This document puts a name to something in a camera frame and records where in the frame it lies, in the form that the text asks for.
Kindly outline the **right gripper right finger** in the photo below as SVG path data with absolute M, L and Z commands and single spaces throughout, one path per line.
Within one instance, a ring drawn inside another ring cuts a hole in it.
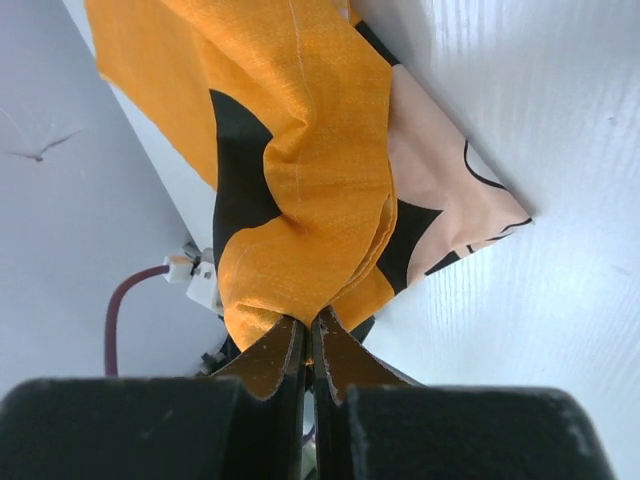
M 419 383 L 371 354 L 326 307 L 312 322 L 316 460 L 321 479 L 356 479 L 366 470 L 368 447 L 358 419 L 359 391 Z

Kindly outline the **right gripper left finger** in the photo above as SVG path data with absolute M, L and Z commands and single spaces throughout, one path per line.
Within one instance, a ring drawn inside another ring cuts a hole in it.
M 306 327 L 280 318 L 214 379 L 239 384 L 226 429 L 223 479 L 301 477 Z

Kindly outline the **orange Mickey Mouse cloth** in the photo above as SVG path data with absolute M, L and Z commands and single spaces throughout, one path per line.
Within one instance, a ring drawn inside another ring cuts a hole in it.
M 530 222 L 346 1 L 89 1 L 100 74 L 216 193 L 226 328 L 354 329 Z

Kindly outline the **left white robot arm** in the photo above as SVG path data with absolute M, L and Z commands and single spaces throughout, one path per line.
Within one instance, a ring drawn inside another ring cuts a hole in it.
M 163 277 L 168 283 L 187 283 L 186 296 L 223 320 L 223 306 L 216 280 L 211 247 L 200 250 L 193 242 L 183 246 L 183 255 L 167 256 Z

